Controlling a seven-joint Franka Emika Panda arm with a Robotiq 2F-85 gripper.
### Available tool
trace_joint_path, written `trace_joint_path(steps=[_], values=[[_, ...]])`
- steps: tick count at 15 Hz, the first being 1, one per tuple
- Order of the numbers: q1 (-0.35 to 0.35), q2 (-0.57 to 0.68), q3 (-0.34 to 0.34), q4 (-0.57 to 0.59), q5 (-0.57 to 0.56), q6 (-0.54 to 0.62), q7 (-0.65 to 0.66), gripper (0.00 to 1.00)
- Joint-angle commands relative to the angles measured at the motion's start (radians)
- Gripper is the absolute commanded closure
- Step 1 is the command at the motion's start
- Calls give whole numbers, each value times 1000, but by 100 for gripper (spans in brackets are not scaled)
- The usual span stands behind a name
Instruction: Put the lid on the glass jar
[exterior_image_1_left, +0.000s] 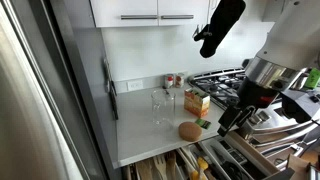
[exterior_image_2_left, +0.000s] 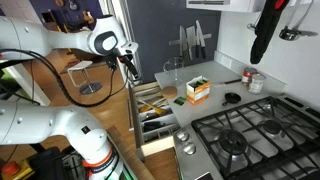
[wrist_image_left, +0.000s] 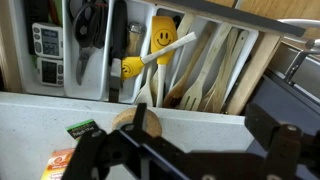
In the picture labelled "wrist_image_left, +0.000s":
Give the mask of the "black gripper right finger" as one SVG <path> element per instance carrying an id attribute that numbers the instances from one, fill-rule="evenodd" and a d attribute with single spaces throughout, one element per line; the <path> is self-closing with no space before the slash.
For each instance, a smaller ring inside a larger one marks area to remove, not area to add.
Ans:
<path id="1" fill-rule="evenodd" d="M 257 104 L 246 107 L 245 126 L 267 152 L 260 177 L 264 180 L 293 180 L 302 131 L 294 125 L 280 124 Z"/>

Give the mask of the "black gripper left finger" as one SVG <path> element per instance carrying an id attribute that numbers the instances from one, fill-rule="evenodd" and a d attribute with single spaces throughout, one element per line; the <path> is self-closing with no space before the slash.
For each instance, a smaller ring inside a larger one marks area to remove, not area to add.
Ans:
<path id="1" fill-rule="evenodd" d="M 63 173 L 62 180 L 105 180 L 109 168 L 100 162 L 106 132 L 97 129 L 84 133 Z"/>

